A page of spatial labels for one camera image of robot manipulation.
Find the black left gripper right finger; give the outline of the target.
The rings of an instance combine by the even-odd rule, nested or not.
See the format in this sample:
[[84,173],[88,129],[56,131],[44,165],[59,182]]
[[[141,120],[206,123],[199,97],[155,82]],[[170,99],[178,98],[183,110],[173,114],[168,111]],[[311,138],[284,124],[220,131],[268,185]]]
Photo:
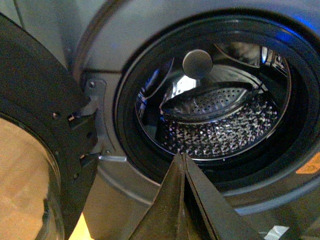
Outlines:
[[226,201],[198,165],[183,155],[184,202],[191,222],[202,240],[261,240]]

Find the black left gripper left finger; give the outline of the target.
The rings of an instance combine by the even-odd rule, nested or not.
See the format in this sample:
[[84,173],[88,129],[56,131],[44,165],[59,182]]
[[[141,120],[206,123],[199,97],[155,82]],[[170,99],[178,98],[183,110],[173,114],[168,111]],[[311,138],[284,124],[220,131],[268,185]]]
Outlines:
[[184,210],[185,169],[183,158],[176,155],[163,179],[157,196],[131,240],[187,240]]

